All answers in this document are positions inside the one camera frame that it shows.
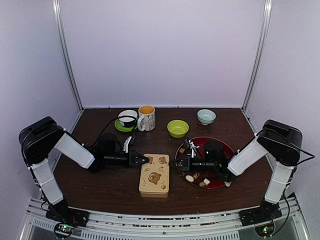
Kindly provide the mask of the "bear print tin lid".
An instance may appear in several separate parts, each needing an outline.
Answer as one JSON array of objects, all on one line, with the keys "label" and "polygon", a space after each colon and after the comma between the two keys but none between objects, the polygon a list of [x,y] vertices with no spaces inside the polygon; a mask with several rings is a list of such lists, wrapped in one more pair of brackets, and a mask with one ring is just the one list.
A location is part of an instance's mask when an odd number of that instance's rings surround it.
[{"label": "bear print tin lid", "polygon": [[141,166],[139,192],[169,193],[170,156],[167,154],[146,153],[149,163]]}]

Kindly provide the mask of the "beige tin box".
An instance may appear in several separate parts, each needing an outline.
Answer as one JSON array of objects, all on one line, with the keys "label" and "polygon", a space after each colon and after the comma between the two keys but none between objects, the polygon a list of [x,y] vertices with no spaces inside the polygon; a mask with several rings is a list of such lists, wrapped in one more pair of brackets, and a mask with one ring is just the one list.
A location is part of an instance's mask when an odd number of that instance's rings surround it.
[{"label": "beige tin box", "polygon": [[140,192],[140,196],[143,198],[167,198],[168,192]]}]

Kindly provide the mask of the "round red tray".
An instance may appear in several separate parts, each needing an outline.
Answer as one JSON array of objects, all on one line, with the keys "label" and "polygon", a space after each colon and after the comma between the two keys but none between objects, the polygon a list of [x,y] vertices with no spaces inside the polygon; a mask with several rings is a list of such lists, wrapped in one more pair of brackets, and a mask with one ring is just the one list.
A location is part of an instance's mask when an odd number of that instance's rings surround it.
[{"label": "round red tray", "polygon": [[[233,180],[233,175],[230,173],[227,169],[229,160],[234,155],[233,150],[228,146],[226,143],[224,143],[221,140],[218,140],[224,148],[224,152],[226,155],[226,160],[222,166],[222,169],[218,170],[217,172],[192,172],[192,171],[186,171],[179,173],[180,176],[189,184],[191,184],[194,187],[198,187],[201,189],[207,189],[207,190],[213,190],[213,189],[219,189],[226,187],[225,182],[231,182]],[[187,151],[185,150],[183,154],[179,153],[180,149],[185,149],[183,143],[178,147],[176,153],[175,153],[175,159],[178,159],[184,155],[187,155]],[[198,179],[195,179],[193,182],[189,182],[186,180],[186,175],[193,176],[195,173],[200,173],[200,176]],[[209,185],[205,185],[203,180],[208,179],[210,181]]]}]

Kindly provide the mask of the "metal serving tongs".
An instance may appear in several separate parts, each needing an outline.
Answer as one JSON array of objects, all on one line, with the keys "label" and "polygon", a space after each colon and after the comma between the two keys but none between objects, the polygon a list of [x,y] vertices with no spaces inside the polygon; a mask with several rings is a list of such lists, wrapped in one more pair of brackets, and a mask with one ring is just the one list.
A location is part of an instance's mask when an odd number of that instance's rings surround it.
[{"label": "metal serving tongs", "polygon": [[226,182],[226,181],[225,181],[224,184],[225,184],[226,187],[230,187],[231,182]]}]

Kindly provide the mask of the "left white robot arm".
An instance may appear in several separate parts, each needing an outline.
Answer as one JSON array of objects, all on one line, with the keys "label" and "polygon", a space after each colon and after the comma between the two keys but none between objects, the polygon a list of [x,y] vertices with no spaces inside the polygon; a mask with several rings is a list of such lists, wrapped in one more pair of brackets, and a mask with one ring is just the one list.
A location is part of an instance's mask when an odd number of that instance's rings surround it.
[{"label": "left white robot arm", "polygon": [[22,158],[48,202],[48,211],[61,222],[69,221],[72,211],[49,162],[49,155],[53,150],[93,174],[108,167],[135,168],[150,162],[148,157],[130,149],[135,142],[132,134],[126,138],[120,150],[116,150],[116,145],[119,144],[117,136],[105,129],[101,130],[92,145],[86,146],[50,116],[24,128],[19,133],[18,140]]}]

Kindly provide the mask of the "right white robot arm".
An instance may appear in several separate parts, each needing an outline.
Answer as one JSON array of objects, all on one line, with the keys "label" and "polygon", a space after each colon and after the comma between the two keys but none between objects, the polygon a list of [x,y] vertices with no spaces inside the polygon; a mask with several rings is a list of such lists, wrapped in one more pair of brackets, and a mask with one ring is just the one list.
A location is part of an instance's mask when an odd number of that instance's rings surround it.
[{"label": "right white robot arm", "polygon": [[272,175],[259,207],[255,208],[259,220],[268,220],[279,208],[279,201],[301,157],[302,132],[287,124],[269,119],[262,129],[241,149],[227,157],[218,140],[207,140],[203,153],[192,139],[184,138],[185,152],[171,166],[180,172],[213,173],[225,184],[242,175],[261,158],[272,164]]}]

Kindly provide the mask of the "white oval chocolate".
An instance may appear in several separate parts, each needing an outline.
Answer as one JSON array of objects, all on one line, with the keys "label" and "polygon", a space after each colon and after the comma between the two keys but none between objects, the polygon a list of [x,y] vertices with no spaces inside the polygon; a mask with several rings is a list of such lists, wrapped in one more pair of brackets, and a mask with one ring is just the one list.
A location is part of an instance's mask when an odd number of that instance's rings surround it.
[{"label": "white oval chocolate", "polygon": [[189,182],[193,182],[195,179],[193,178],[193,176],[191,176],[191,175],[186,175],[185,176],[185,179],[187,180],[187,181],[189,181]]}]

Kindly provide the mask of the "white chocolate cube front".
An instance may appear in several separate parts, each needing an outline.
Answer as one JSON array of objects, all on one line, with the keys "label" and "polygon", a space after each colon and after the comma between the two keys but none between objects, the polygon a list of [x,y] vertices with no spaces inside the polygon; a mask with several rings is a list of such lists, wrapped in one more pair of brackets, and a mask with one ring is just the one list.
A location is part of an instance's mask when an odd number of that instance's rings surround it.
[{"label": "white chocolate cube front", "polygon": [[209,185],[211,182],[210,182],[207,178],[205,178],[205,179],[203,180],[203,183],[207,186],[207,185]]}]

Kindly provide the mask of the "lime green bowl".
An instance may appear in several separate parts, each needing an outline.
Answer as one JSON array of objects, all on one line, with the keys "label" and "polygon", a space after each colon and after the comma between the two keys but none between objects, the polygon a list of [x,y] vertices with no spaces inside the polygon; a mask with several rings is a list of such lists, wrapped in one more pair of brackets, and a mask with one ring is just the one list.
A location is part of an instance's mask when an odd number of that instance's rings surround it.
[{"label": "lime green bowl", "polygon": [[183,120],[172,120],[167,124],[169,135],[173,138],[183,138],[189,131],[189,125]]}]

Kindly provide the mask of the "patterned mug yellow inside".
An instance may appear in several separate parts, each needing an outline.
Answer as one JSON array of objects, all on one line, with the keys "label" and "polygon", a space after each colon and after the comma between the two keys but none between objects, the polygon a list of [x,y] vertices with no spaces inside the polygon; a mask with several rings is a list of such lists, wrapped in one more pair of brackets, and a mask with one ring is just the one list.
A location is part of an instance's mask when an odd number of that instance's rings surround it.
[{"label": "patterned mug yellow inside", "polygon": [[137,126],[141,132],[149,132],[156,127],[156,113],[153,106],[145,105],[138,109]]}]

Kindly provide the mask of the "white and navy cup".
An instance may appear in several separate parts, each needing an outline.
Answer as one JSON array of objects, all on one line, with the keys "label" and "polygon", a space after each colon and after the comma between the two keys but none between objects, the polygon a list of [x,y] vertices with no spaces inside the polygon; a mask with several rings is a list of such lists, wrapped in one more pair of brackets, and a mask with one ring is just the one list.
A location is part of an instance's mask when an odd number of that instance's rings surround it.
[{"label": "white and navy cup", "polygon": [[131,128],[135,126],[138,113],[132,109],[126,109],[118,114],[118,120],[122,127]]}]

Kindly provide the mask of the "green saucer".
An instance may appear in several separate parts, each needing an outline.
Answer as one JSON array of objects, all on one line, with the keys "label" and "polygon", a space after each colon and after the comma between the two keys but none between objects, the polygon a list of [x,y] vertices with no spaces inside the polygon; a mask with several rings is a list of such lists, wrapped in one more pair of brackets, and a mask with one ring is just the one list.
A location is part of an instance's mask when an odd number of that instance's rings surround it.
[{"label": "green saucer", "polygon": [[120,117],[114,122],[114,127],[121,132],[130,132],[138,128],[135,117]]}]

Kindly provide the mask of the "pale blue bowl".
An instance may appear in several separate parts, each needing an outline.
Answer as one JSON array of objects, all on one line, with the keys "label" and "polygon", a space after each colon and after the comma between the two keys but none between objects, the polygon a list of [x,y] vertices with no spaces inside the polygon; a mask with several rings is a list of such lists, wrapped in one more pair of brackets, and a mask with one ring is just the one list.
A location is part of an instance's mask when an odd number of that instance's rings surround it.
[{"label": "pale blue bowl", "polygon": [[202,125],[207,126],[216,120],[216,114],[212,110],[201,109],[197,112],[197,119]]}]

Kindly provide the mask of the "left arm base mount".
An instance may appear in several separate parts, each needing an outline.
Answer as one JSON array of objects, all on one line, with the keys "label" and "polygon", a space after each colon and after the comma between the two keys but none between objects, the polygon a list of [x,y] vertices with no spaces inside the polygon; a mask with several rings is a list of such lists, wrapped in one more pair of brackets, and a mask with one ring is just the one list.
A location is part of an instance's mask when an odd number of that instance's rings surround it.
[{"label": "left arm base mount", "polygon": [[48,209],[45,217],[57,223],[53,227],[53,233],[59,239],[69,238],[77,227],[86,227],[90,213],[84,210],[68,208],[64,217],[53,209]]}]

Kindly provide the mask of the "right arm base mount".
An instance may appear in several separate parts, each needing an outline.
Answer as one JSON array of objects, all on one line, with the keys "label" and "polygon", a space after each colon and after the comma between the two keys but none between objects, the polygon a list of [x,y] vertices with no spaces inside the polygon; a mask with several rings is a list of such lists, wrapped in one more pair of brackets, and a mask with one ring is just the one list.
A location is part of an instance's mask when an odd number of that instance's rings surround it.
[{"label": "right arm base mount", "polygon": [[280,210],[276,210],[275,213],[263,213],[259,207],[241,210],[238,214],[242,226],[253,225],[255,233],[262,238],[271,237],[276,232],[274,220],[282,216]]}]

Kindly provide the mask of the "front metal rail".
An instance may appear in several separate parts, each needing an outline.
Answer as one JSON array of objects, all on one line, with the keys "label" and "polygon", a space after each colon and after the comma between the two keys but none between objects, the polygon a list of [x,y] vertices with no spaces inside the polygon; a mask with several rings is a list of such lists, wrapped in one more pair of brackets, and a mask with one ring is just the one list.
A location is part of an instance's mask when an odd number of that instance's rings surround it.
[{"label": "front metal rail", "polygon": [[[270,238],[258,235],[274,223],[280,229],[287,215],[259,225],[243,226],[237,211],[187,215],[127,215],[91,211],[86,227],[75,228],[66,240],[310,240],[298,210],[291,209],[283,228]],[[31,210],[19,240],[59,240],[53,220]]]}]

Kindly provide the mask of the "right aluminium frame post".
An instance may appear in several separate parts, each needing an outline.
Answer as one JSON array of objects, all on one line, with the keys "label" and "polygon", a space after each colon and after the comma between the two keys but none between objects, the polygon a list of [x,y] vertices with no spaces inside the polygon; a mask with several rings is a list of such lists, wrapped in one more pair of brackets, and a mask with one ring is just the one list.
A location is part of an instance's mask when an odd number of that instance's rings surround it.
[{"label": "right aluminium frame post", "polygon": [[270,28],[270,22],[272,17],[272,6],[273,6],[272,0],[264,1],[264,9],[263,9],[263,16],[262,16],[262,22],[260,27],[258,45],[256,49],[254,62],[253,62],[253,68],[252,68],[250,79],[249,79],[249,84],[248,84],[244,101],[242,104],[242,108],[241,108],[243,112],[246,112],[248,109],[250,99],[254,91],[255,83],[259,74],[263,53],[267,43],[267,38],[268,38],[268,33]]}]

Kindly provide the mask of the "aluminium frame post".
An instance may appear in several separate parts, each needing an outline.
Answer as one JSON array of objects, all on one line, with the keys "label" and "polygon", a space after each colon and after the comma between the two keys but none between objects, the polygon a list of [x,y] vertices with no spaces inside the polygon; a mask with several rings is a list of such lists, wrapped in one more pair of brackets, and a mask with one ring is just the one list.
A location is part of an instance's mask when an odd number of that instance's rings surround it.
[{"label": "aluminium frame post", "polygon": [[70,59],[66,36],[65,36],[65,31],[64,31],[60,0],[53,0],[52,6],[53,6],[53,13],[54,13],[57,31],[58,31],[58,35],[59,35],[62,57],[63,57],[63,62],[64,62],[64,66],[66,69],[68,81],[70,83],[71,91],[72,91],[72,94],[75,98],[77,107],[78,107],[79,111],[82,112],[84,110],[84,107],[83,107],[83,104],[81,101],[81,97],[80,97],[79,90],[78,90],[78,87],[76,84],[74,72],[72,69],[71,59]]},{"label": "aluminium frame post", "polygon": [[250,79],[249,79],[249,84],[248,84],[244,101],[242,104],[242,108],[241,108],[243,112],[246,112],[248,109],[250,99],[254,91],[255,83],[259,74],[263,53],[267,43],[267,38],[268,38],[268,33],[270,28],[270,22],[272,17],[272,6],[273,6],[272,0],[264,1],[264,9],[263,9],[263,16],[262,16],[262,22],[260,27],[258,45],[256,49],[254,62],[253,62],[253,68],[252,68]]}]

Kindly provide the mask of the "left aluminium frame post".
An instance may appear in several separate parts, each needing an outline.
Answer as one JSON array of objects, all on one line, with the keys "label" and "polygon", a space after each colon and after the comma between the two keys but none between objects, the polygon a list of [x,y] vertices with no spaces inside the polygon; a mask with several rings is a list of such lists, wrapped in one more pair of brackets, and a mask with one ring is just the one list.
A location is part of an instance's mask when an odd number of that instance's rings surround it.
[{"label": "left aluminium frame post", "polygon": [[54,13],[57,31],[58,31],[58,35],[59,35],[62,57],[63,57],[63,62],[64,62],[64,66],[66,69],[68,81],[70,83],[71,91],[72,91],[72,94],[75,98],[77,107],[78,107],[79,111],[82,112],[84,110],[84,107],[83,107],[83,104],[81,101],[81,97],[80,97],[79,90],[78,90],[78,87],[76,84],[74,72],[72,69],[71,59],[70,59],[66,36],[65,36],[65,31],[64,31],[60,0],[53,0],[52,6],[53,6],[53,13]]}]

